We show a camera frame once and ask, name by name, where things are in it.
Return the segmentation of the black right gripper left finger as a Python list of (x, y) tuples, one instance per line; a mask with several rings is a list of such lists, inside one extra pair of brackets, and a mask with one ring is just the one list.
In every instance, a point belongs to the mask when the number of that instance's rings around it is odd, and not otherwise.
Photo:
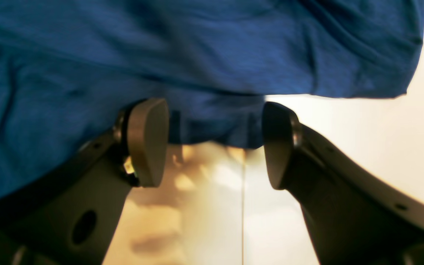
[(101, 265), (131, 188), (160, 186), (168, 133), (166, 100), (138, 101), (69, 161), (0, 198), (0, 265)]

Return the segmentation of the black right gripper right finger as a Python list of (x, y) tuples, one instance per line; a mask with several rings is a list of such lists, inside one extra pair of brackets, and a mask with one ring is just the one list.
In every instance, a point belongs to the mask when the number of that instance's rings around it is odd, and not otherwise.
[(262, 113), (271, 186), (301, 206), (320, 265), (424, 265), (424, 204), (377, 179), (291, 109)]

